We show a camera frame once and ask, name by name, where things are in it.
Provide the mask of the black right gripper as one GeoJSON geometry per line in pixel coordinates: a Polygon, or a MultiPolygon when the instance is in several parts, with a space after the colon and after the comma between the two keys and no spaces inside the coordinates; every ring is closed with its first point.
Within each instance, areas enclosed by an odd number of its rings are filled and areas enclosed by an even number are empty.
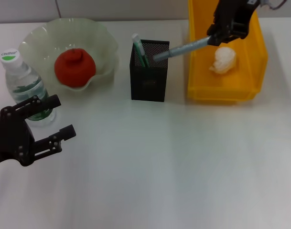
{"type": "Polygon", "coordinates": [[[207,44],[219,46],[249,34],[252,14],[259,6],[258,0],[220,0],[214,13],[213,23],[207,30],[207,44]]]}

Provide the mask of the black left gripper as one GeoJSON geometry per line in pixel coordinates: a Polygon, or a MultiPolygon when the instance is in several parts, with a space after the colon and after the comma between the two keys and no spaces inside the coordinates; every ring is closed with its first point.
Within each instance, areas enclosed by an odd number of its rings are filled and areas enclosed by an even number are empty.
{"type": "Polygon", "coordinates": [[[33,96],[15,106],[7,106],[0,111],[0,163],[6,160],[16,160],[26,167],[48,156],[62,151],[61,141],[76,136],[72,125],[60,129],[57,133],[34,141],[32,132],[25,119],[52,110],[61,105],[57,95],[46,99],[33,96]]]}

